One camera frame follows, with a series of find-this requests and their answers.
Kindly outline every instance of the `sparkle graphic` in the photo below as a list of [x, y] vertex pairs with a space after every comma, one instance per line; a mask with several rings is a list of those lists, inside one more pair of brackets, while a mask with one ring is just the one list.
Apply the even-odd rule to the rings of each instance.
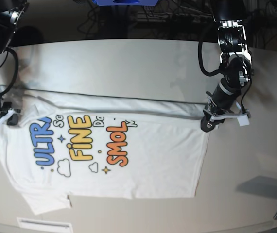
[[65, 138], [63, 138], [62, 136], [60, 136], [58, 139], [61, 141], [61, 143], [65, 140]]
[[109, 170], [108, 168], [107, 168], [107, 166], [102, 170], [102, 171], [104, 171], [106, 174], [109, 172], [109, 171], [111, 171], [111, 170]]

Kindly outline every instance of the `white table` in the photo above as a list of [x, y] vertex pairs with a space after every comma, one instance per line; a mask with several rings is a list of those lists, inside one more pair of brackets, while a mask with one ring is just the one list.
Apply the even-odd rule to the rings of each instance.
[[[78, 41], [17, 51], [19, 84], [34, 89], [205, 102], [205, 92], [214, 91], [221, 78], [201, 73], [197, 42]], [[75, 233], [203, 233], [245, 226], [250, 227], [243, 232], [255, 232], [277, 225], [272, 222], [277, 210], [277, 52], [251, 51], [256, 75], [244, 102], [251, 125], [226, 120], [211, 133], [195, 198], [71, 197], [73, 209], [33, 216], [0, 165], [0, 223], [17, 225], [16, 217], [65, 221]], [[216, 69], [218, 45], [204, 44], [203, 54], [206, 69]], [[0, 84], [8, 83], [5, 76], [11, 78], [10, 62], [0, 71]]]

